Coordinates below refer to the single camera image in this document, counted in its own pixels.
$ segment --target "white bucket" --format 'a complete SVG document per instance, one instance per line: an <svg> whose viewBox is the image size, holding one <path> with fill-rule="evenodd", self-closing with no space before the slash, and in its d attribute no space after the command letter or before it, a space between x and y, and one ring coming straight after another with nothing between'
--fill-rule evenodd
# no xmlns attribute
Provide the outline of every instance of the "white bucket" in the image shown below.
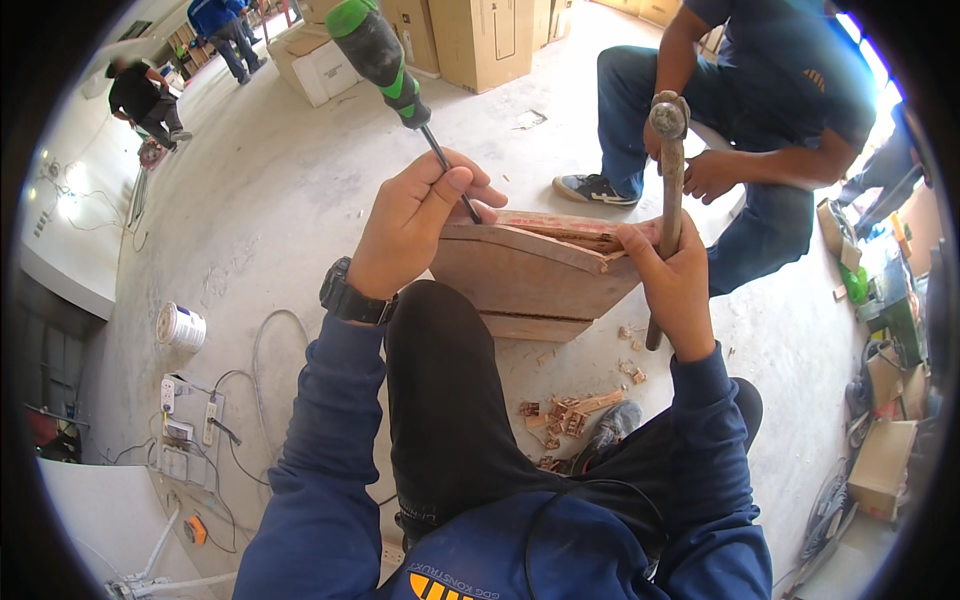
<svg viewBox="0 0 960 600"><path fill-rule="evenodd" d="M156 340L196 352L204 344L206 320L175 302L167 302L156 318Z"/></svg>

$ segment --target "black t-shirt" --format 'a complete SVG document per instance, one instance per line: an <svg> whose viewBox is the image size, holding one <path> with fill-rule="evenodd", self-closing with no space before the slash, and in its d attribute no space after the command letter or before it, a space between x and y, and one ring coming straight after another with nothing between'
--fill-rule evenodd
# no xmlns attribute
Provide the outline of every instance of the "black t-shirt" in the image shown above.
<svg viewBox="0 0 960 600"><path fill-rule="evenodd" d="M147 79L149 68L138 61L116 76L113 87L110 88L110 112L116 112L123 107L124 112L139 123L153 110L156 101L160 99L160 90Z"/></svg>

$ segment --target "left hand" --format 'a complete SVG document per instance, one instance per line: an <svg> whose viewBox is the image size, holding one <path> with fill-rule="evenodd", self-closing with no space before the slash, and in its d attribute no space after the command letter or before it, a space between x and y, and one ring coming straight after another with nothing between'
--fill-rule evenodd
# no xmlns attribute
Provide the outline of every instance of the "left hand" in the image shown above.
<svg viewBox="0 0 960 600"><path fill-rule="evenodd" d="M710 204L742 181L737 164L737 152L704 150L686 160L684 193L702 198Z"/></svg>
<svg viewBox="0 0 960 600"><path fill-rule="evenodd" d="M451 215L466 215L465 191L479 202L484 224L496 223L507 197L490 186L490 176L469 158L444 148L453 167L446 173L428 152L380 186L370 220L353 255L347 283L368 298L389 300L433 262L440 231Z"/></svg>

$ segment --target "black wristwatch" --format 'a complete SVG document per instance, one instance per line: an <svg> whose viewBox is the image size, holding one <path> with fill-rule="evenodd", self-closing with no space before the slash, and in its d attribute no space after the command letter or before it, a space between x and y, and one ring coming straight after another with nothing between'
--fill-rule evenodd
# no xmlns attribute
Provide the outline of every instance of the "black wristwatch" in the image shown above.
<svg viewBox="0 0 960 600"><path fill-rule="evenodd" d="M320 306L341 321L384 324L394 316L397 294L390 300L367 298L347 283L350 257L344 256L326 272L320 288Z"/></svg>

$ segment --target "green screwdriver handle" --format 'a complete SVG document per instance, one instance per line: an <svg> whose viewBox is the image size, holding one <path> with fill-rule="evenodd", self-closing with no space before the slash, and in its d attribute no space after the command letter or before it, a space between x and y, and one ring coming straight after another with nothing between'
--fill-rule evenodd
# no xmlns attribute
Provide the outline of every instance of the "green screwdriver handle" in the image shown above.
<svg viewBox="0 0 960 600"><path fill-rule="evenodd" d="M405 67L403 46L375 0L344 0L326 14L326 30L357 73L380 88L404 127L417 130L430 121L420 84Z"/></svg>

